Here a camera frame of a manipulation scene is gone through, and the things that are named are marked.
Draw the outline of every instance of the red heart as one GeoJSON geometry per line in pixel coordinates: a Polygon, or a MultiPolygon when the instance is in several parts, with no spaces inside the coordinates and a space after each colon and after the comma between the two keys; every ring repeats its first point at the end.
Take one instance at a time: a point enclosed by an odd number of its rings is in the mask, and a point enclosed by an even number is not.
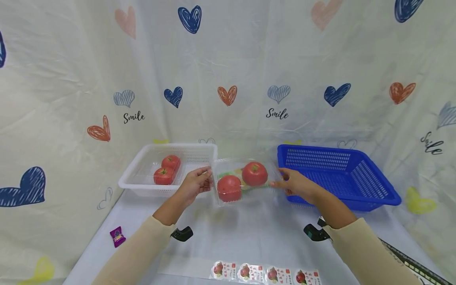
{"type": "Polygon", "coordinates": [[[410,83],[407,87],[402,86],[399,82],[394,82],[389,87],[389,95],[391,99],[394,101],[394,104],[402,103],[407,97],[412,94],[413,90],[415,89],[416,83],[410,83]]]}
{"type": "Polygon", "coordinates": [[[106,115],[103,116],[103,127],[96,125],[90,126],[87,128],[87,133],[96,140],[110,141],[111,132],[109,130],[108,117],[106,115]]]}
{"type": "Polygon", "coordinates": [[[238,87],[236,85],[231,86],[228,92],[223,87],[219,87],[217,89],[218,95],[220,99],[226,104],[226,106],[231,106],[233,104],[234,99],[236,99],[236,95],[238,94],[238,87]]]}

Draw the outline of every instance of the hand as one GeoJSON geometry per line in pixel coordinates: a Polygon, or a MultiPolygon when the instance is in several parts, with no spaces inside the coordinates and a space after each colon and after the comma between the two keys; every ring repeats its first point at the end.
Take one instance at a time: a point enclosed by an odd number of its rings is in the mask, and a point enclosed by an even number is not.
{"type": "Polygon", "coordinates": [[[211,190],[211,175],[212,170],[210,166],[189,172],[174,195],[183,199],[185,207],[190,206],[198,194],[211,190]]]}
{"type": "Polygon", "coordinates": [[[310,204],[315,203],[315,199],[320,193],[326,192],[321,186],[310,181],[296,170],[279,168],[279,171],[282,173],[284,181],[271,182],[270,185],[275,188],[290,190],[310,204]]]}

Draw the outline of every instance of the blue plastic basket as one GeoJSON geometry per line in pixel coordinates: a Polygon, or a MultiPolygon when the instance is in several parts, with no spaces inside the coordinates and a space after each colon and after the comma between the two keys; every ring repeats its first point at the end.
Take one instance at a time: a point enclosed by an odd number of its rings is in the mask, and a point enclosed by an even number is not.
{"type": "MultiPolygon", "coordinates": [[[[354,211],[370,212],[382,205],[397,206],[401,198],[372,160],[358,150],[279,145],[279,167],[301,174],[341,199],[354,211]]],[[[293,203],[308,204],[299,196],[293,203]]]]}

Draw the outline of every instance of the person's right hand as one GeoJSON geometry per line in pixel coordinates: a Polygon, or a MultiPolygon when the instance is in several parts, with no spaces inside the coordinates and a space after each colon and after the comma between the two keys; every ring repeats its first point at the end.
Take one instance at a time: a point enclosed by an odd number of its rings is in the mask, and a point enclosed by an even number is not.
{"type": "Polygon", "coordinates": [[[274,188],[290,190],[310,204],[314,204],[318,194],[326,191],[296,170],[279,168],[279,171],[282,173],[284,180],[270,182],[269,184],[274,188]]]}

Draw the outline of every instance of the heart drawing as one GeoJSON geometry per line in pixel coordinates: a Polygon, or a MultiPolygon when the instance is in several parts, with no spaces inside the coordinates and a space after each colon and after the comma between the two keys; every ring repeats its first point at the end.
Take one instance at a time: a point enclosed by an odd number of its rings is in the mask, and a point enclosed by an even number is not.
{"type": "Polygon", "coordinates": [[[117,9],[114,13],[115,20],[119,27],[130,37],[136,40],[136,15],[132,6],[128,7],[128,14],[121,9],[117,9]]]}
{"type": "Polygon", "coordinates": [[[180,7],[177,9],[177,14],[184,28],[192,34],[196,34],[201,24],[201,7],[196,5],[191,13],[187,8],[180,7]]]}
{"type": "Polygon", "coordinates": [[[351,139],[347,142],[345,142],[344,140],[340,140],[338,143],[337,143],[337,148],[339,149],[354,149],[355,146],[358,144],[358,141],[356,139],[351,139]]]}
{"type": "Polygon", "coordinates": [[[415,187],[407,189],[405,204],[412,214],[422,215],[434,211],[437,203],[430,199],[421,199],[420,193],[415,187]]]}
{"type": "Polygon", "coordinates": [[[394,4],[394,15],[399,23],[410,19],[424,0],[396,0],[394,4]]]}
{"type": "Polygon", "coordinates": [[[207,140],[205,139],[200,139],[198,141],[200,144],[215,144],[215,140],[213,138],[208,138],[207,140]]]}
{"type": "Polygon", "coordinates": [[[272,85],[268,89],[268,97],[275,100],[277,104],[280,104],[280,102],[290,94],[290,91],[291,88],[288,85],[282,85],[280,87],[272,85]]]}
{"type": "Polygon", "coordinates": [[[131,90],[125,90],[124,92],[114,93],[114,103],[117,106],[127,106],[130,108],[131,103],[135,99],[135,93],[131,90]]]}
{"type": "Polygon", "coordinates": [[[437,119],[437,129],[452,124],[456,124],[456,107],[452,107],[451,102],[448,101],[443,105],[442,110],[440,110],[437,119]]]}
{"type": "Polygon", "coordinates": [[[219,87],[217,89],[218,96],[220,99],[225,103],[226,106],[231,106],[234,100],[236,99],[236,95],[238,94],[238,87],[236,85],[231,86],[231,88],[226,91],[225,88],[219,87]]]}
{"type": "Polygon", "coordinates": [[[301,145],[302,140],[295,140],[295,141],[286,140],[286,141],[284,141],[284,144],[285,145],[301,145]]]}
{"type": "Polygon", "coordinates": [[[101,200],[101,202],[98,203],[97,210],[103,210],[104,208],[106,208],[106,204],[111,201],[112,197],[113,189],[111,187],[108,187],[104,192],[104,200],[101,200]]]}
{"type": "Polygon", "coordinates": [[[44,202],[46,176],[41,167],[34,166],[21,178],[19,188],[0,188],[0,207],[19,207],[44,202]]]}
{"type": "Polygon", "coordinates": [[[402,86],[401,83],[399,82],[394,82],[391,84],[389,87],[389,96],[393,100],[394,104],[400,104],[404,100],[407,99],[407,97],[412,94],[413,90],[415,89],[416,83],[410,83],[407,85],[407,87],[402,86]]]}
{"type": "Polygon", "coordinates": [[[110,141],[111,132],[109,130],[108,117],[106,115],[103,116],[103,127],[97,125],[90,126],[87,128],[87,133],[96,140],[110,141]]]}
{"type": "Polygon", "coordinates": [[[312,21],[323,31],[337,11],[339,11],[341,5],[342,0],[331,0],[328,5],[325,5],[323,1],[316,2],[311,10],[312,21]]]}
{"type": "Polygon", "coordinates": [[[3,36],[0,32],[0,68],[5,65],[6,60],[6,48],[5,43],[3,42],[3,36]]]}
{"type": "Polygon", "coordinates": [[[54,278],[54,264],[49,257],[41,257],[35,266],[35,271],[33,277],[21,282],[18,282],[17,285],[39,285],[47,284],[54,278]]]}
{"type": "Polygon", "coordinates": [[[345,83],[338,90],[336,90],[333,86],[328,86],[325,91],[325,100],[331,107],[334,107],[345,95],[350,91],[352,85],[350,83],[345,83]]]}
{"type": "Polygon", "coordinates": [[[179,108],[179,103],[181,102],[181,99],[182,99],[182,93],[183,93],[183,90],[179,86],[174,88],[174,92],[172,92],[169,89],[166,89],[164,92],[165,99],[168,100],[169,103],[173,104],[173,106],[176,108],[179,108]]]}
{"type": "Polygon", "coordinates": [[[169,140],[156,140],[154,139],[154,144],[169,144],[169,140]]]}

